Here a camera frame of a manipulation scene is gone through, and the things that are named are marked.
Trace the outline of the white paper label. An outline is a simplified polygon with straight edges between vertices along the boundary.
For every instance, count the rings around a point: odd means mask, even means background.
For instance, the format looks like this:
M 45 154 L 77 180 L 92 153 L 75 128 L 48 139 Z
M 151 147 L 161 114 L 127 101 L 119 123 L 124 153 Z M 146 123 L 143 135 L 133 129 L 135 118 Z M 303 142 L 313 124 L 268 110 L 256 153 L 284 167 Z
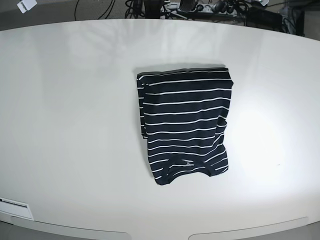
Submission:
M 0 212 L 21 219 L 34 220 L 31 209 L 27 203 L 3 197 L 0 198 Z

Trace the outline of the navy white striped T-shirt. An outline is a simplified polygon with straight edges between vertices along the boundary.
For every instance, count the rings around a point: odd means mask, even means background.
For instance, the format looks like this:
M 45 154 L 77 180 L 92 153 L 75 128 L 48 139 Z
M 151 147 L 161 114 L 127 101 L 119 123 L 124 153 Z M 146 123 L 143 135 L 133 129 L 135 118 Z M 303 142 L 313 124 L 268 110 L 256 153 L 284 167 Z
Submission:
M 226 67 L 141 72 L 136 86 L 141 135 L 158 185 L 228 170 L 224 138 L 233 81 Z

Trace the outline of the white power strip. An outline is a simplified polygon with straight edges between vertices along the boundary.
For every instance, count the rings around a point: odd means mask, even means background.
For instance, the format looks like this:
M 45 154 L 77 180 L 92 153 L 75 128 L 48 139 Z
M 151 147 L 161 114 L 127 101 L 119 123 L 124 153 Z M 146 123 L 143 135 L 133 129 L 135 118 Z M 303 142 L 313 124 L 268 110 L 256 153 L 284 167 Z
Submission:
M 182 16 L 204 16 L 204 17 L 211 17 L 211 16 L 218 16 L 218 17 L 235 17 L 237 16 L 237 12 L 233 9 L 232 11 L 227 11 L 227 9 L 224 12 L 221 11 L 215 11 L 215 4 L 208 4 L 208 3 L 202 3 L 197 2 L 193 9 L 188 12 L 184 12 L 180 9 L 180 3 L 179 2 L 169 2 L 166 1 L 164 4 L 164 8 L 171 12 L 172 14 L 178 14 Z

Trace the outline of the black box on floor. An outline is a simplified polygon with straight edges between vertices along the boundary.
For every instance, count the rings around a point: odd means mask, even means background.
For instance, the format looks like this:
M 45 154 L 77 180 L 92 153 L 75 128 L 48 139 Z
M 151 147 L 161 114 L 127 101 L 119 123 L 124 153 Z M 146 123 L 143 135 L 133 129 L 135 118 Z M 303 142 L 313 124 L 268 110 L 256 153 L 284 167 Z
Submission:
M 280 31 L 282 25 L 283 17 L 281 14 L 265 9 L 251 7 L 246 15 L 246 27 Z

